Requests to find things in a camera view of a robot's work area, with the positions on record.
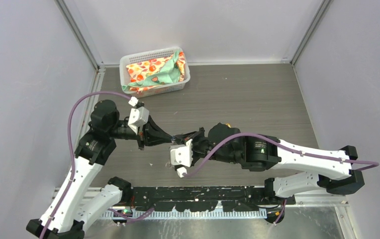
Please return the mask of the metal key organizer plate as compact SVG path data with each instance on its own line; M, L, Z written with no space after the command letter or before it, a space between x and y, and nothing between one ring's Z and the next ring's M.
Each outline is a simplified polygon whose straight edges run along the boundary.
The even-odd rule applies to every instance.
M179 144L176 142L175 140L175 137L173 136L172 137L172 143L171 145L169 146L169 159L168 159L168 162L166 163L166 166L165 167L173 167L174 164L173 162L175 161L173 159L173 155L175 154L175 150L179 147Z

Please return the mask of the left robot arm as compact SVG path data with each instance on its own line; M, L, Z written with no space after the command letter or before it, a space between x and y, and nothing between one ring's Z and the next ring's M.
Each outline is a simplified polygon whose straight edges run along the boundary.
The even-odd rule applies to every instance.
M59 193L46 212L28 222L26 230L40 239L82 239L89 227L115 204L131 202L131 184L112 177L102 191L82 205L82 199L94 178L116 148L116 139L135 140L139 149L170 143L172 136L158 127L143 103L120 120L116 104L103 100L94 106L90 129L79 140L74 163Z

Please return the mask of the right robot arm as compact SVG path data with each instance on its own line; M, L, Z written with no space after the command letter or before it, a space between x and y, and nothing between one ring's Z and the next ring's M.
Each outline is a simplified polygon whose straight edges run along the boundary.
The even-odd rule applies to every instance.
M222 123L209 132L201 128L175 135L170 147L170 164L181 178L190 175L188 168L199 170L208 160L239 164L252 172L296 170L291 176L265 180L263 198L272 205L319 188L335 195L356 193L365 184L362 172L352 168L357 157L350 145L334 151L315 149L273 136L244 133Z

